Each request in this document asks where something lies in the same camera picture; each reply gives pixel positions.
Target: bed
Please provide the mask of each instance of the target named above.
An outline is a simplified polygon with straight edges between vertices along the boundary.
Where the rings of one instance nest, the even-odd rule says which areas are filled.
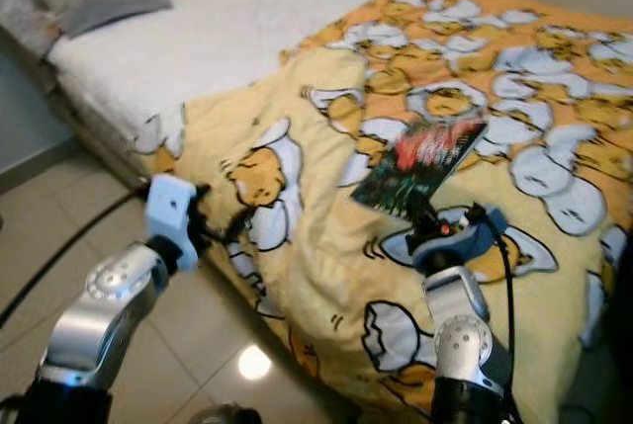
[[[211,183],[215,228],[257,207],[210,258],[309,374],[366,406],[427,415],[432,323],[408,225],[349,194],[407,123],[492,116],[434,202],[450,221],[506,209],[516,397],[526,422],[555,422],[630,226],[631,21],[531,0],[173,4],[54,45],[64,115],[128,174]],[[473,267],[504,341],[503,275]]]

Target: beige floor tile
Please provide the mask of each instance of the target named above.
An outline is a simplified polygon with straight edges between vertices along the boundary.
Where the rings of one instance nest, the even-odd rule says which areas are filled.
[[[0,395],[24,392],[32,382],[58,314],[2,354]],[[111,424],[164,423],[197,391],[148,323],[136,332],[112,389]]]
[[[198,412],[212,407],[214,404],[207,394],[200,390],[178,413],[169,419],[167,424],[188,424],[193,416]]]
[[[79,152],[0,196],[0,213],[7,221],[19,217],[24,202],[46,200],[100,169],[100,165],[89,154]]]
[[[44,262],[68,239],[76,226],[50,200],[20,200],[20,215],[0,231],[0,306],[4,307]],[[0,350],[82,291],[99,256],[79,242],[63,256],[16,310],[0,335]]]
[[[33,382],[60,313],[47,318],[0,356],[0,396],[23,393]]]
[[[138,329],[113,387],[110,424],[166,422],[198,390],[155,330]]]
[[[144,204],[138,200],[130,201],[104,218],[86,238],[104,256],[123,250],[133,241],[146,240]]]
[[[80,226],[127,191],[107,170],[98,169],[59,191],[55,198],[70,219]]]
[[[222,298],[204,269],[175,276],[149,320],[199,384],[252,335],[247,319]]]
[[[333,398],[331,392],[308,380],[301,370],[282,365],[259,346],[255,342],[247,344],[205,384],[205,391],[214,402],[237,402],[252,407],[266,424],[344,423],[354,415],[351,404],[338,396]],[[268,359],[271,360],[268,373],[253,379],[257,372],[265,370]]]

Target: cartoon duck print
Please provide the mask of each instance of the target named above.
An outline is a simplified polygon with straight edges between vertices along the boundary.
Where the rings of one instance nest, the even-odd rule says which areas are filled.
[[[630,183],[633,180],[633,151],[599,135],[579,144],[576,164],[623,182]]]
[[[594,83],[590,96],[574,104],[576,116],[598,130],[633,127],[633,88]]]
[[[258,295],[255,311],[268,318],[283,319],[281,310],[268,294],[264,279],[255,267],[252,256],[246,254],[238,242],[226,246],[228,258],[237,273],[251,286]]]
[[[442,81],[407,93],[407,109],[429,123],[454,122],[480,116],[486,95],[461,80]]]
[[[438,212],[438,217],[457,225],[461,217],[468,211],[467,207],[453,207]],[[383,238],[379,247],[392,261],[409,268],[413,262],[407,250],[407,236],[412,228],[397,231]],[[539,240],[525,231],[510,226],[502,236],[507,248],[510,269],[514,277],[522,277],[533,272],[554,272],[558,263],[554,255]],[[494,283],[505,278],[505,269],[497,245],[485,254],[468,261],[465,265],[481,284]]]
[[[237,199],[256,208],[248,236],[262,252],[291,241],[303,210],[299,186],[302,151],[290,139],[289,129],[288,118],[275,123],[227,174]]]
[[[348,134],[356,141],[356,153],[345,174],[346,180],[343,180],[345,186],[361,175],[361,171],[365,172],[369,167],[377,165],[383,158],[388,141],[406,126],[402,122],[389,119],[363,122],[363,94],[356,89],[319,90],[305,86],[302,88],[302,97],[326,116],[334,129]]]
[[[389,24],[403,27],[407,24],[407,16],[424,7],[426,7],[426,0],[390,0],[381,12]]]
[[[439,36],[463,31],[469,26],[469,20],[482,12],[482,8],[470,0],[431,0],[428,9],[421,25]]]
[[[174,160],[179,159],[186,124],[184,107],[152,116],[138,129],[133,139],[135,152],[150,155],[164,147]]]
[[[341,19],[325,26],[323,30],[315,35],[315,40],[319,44],[328,44],[343,39],[345,22]]]
[[[369,175],[372,167],[383,159],[388,146],[400,138],[407,130],[407,124],[391,118],[374,118],[361,125],[362,135],[358,139],[356,151],[345,167],[339,187],[349,187],[360,183]]]
[[[587,272],[587,318],[580,340],[586,348],[595,344],[600,319],[613,295],[617,270],[626,249],[626,232],[618,225],[610,226],[600,236],[602,264],[600,274]]]
[[[577,44],[585,36],[585,33],[571,27],[542,26],[536,31],[536,45],[550,50],[556,59],[569,61],[581,56]]]
[[[455,77],[466,77],[472,73],[490,71],[495,65],[497,54],[495,52],[446,50],[444,58],[448,69]]]
[[[594,33],[599,43],[588,46],[588,56],[598,68],[613,75],[633,76],[633,34]]]
[[[361,51],[370,57],[388,60],[407,44],[407,36],[400,28],[374,21],[351,26],[342,41],[329,43],[327,47]]]
[[[408,310],[384,300],[365,306],[362,344],[374,368],[390,375],[380,381],[405,404],[427,413],[434,390],[433,338]]]
[[[328,118],[334,129],[358,138],[364,116],[364,95],[360,90],[319,90],[304,86],[301,96]]]
[[[512,33],[513,26],[531,24],[539,16],[533,11],[511,10],[500,16],[487,15],[468,18],[463,35],[452,36],[446,42],[450,51],[461,53],[474,52],[484,48],[489,42],[494,42]]]
[[[399,95],[412,88],[411,78],[421,72],[436,72],[433,63],[443,60],[446,49],[432,39],[410,41],[399,54],[394,56],[386,68],[371,73],[365,89],[368,93]]]
[[[308,375],[318,378],[320,360],[315,351],[315,346],[307,342],[294,327],[288,327],[288,343],[297,363],[308,372]]]
[[[509,167],[515,187],[540,199],[559,229],[572,236],[590,234],[606,215],[602,192],[575,175],[579,146],[596,135],[588,125],[556,127],[546,135],[545,145],[521,150]]]
[[[475,153],[493,163],[507,159],[514,145],[540,139],[553,123],[552,110],[542,101],[502,100],[489,111],[488,129]]]
[[[508,73],[493,82],[500,98],[569,105],[591,94],[591,83],[574,73],[520,75]]]
[[[495,71],[511,71],[515,73],[532,73],[547,75],[566,73],[572,70],[573,64],[567,59],[559,59],[554,52],[540,46],[512,46],[501,50],[498,54],[483,55],[482,65],[491,61]]]
[[[543,14],[531,9],[509,9],[499,15],[499,18],[513,26],[533,24],[538,21]]]

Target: baseboard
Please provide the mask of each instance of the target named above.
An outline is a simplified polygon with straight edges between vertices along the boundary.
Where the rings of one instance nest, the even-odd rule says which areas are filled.
[[[0,172],[0,195],[31,180],[80,149],[81,144],[73,137],[50,149],[34,154],[24,162],[9,167],[4,172]]]

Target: black cable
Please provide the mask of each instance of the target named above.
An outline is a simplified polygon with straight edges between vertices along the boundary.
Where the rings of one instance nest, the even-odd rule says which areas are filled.
[[[44,276],[52,269],[59,258],[61,258],[70,248],[72,248],[75,243],[81,239],[88,231],[90,231],[93,226],[95,226],[99,221],[108,216],[110,213],[115,211],[116,209],[122,207],[124,204],[129,202],[131,199],[137,196],[142,196],[146,191],[147,186],[143,186],[139,189],[131,191],[121,198],[112,203],[105,210],[97,214],[94,218],[88,221],[82,228],[80,228],[75,234],[73,234],[51,257],[45,264],[29,279],[29,281],[22,287],[22,289],[17,293],[15,297],[9,302],[9,305],[5,307],[5,309],[0,314],[0,330],[4,328],[5,324],[13,315],[13,312],[20,306],[20,304],[24,301],[25,298],[31,293],[33,288],[44,278]]]
[[[503,259],[503,268],[505,269],[505,287],[507,289],[507,348],[510,354],[510,378],[507,388],[511,389],[512,379],[514,378],[514,289],[512,288],[512,270],[510,268],[510,260],[505,242],[503,238],[501,238],[497,227],[487,215],[484,215],[483,221],[497,242],[498,249],[501,252],[501,258]]]
[[[249,207],[234,216],[233,219],[230,221],[225,234],[221,234],[210,229],[209,226],[206,224],[203,225],[202,234],[207,239],[217,241],[219,244],[222,244],[224,246],[233,243],[245,230],[246,223],[252,218],[254,210],[255,209],[253,207]]]

